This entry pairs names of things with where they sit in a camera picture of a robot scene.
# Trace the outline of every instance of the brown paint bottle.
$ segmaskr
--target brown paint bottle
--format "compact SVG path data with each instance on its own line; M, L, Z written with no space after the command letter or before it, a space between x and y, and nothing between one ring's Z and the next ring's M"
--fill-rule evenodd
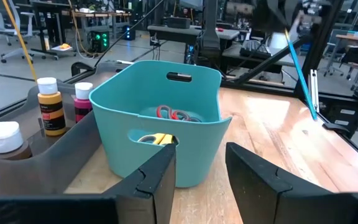
M62 94L57 90L56 78L39 78L37 80L38 101L44 122L45 134L58 136L66 132Z

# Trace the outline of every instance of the gray tray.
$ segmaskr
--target gray tray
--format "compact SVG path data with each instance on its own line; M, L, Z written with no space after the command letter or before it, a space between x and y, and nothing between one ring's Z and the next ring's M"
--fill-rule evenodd
M43 134L36 86L29 91L25 105L0 118L20 124L33 154L21 161L0 159L0 196L62 193L100 146L93 112L75 125L74 86L58 83L58 89L68 127L63 136Z

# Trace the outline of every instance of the teal plastic bin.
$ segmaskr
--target teal plastic bin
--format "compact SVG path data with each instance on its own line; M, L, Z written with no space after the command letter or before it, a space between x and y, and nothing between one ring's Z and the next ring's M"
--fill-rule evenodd
M191 81L168 79L168 74ZM147 134L172 134L177 145L177 187L198 185L208 175L231 118L222 120L218 71L194 65L141 61L110 78L90 94L96 123L111 170L126 177L163 146L137 142ZM167 105L202 123L157 118Z

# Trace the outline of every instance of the concrete floor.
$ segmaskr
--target concrete floor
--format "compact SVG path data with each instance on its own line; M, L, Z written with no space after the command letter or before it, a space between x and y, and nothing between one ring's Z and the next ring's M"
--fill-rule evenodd
M151 46L149 46L149 37L145 33L137 33L138 37L134 41L120 40L117 45L115 45L108 54L106 54L104 60L127 60L127 61L136 61L136 60L151 60L153 53L151 51ZM73 39L70 38L70 31L68 34L67 42L75 45ZM8 46L6 40L0 40L0 108L21 100L26 97L27 92L30 88L35 86L34 81L32 80L32 74L26 60L21 59L21 57L12 57L7 59L7 63L1 63L1 54L12 51L16 48L19 48L20 45L15 40L11 40L12 45ZM27 48L40 48L40 42L37 37L29 40ZM163 42L161 46L161 60L170 61L170 62L183 62L183 51L185 45L178 42ZM299 56L299 61L301 65L305 60L305 56ZM59 60L54 60L52 57L47 59L41 59L38 56L34 57L34 68L37 74L37 77L55 77L57 79L66 80L71 77L70 67L74 62L84 62L89 65L94 65L96 59L84 59L79 55L76 57L67 56L60 57ZM320 61L319 67L322 68L327 64L327 60L322 59ZM290 75L284 75L283 81L286 86L295 86L298 79L295 68L293 67L283 67L283 69ZM348 68L344 66L343 71L347 71ZM357 70L352 74L352 78L355 77ZM267 76L273 82L280 82L281 76L277 74L268 73ZM337 93L342 95L352 95L350 87L352 82L347 81L345 77L340 77L339 74L333 76L323 77L323 73L318 73L318 85L320 91ZM358 145L358 132L354 135L352 140Z

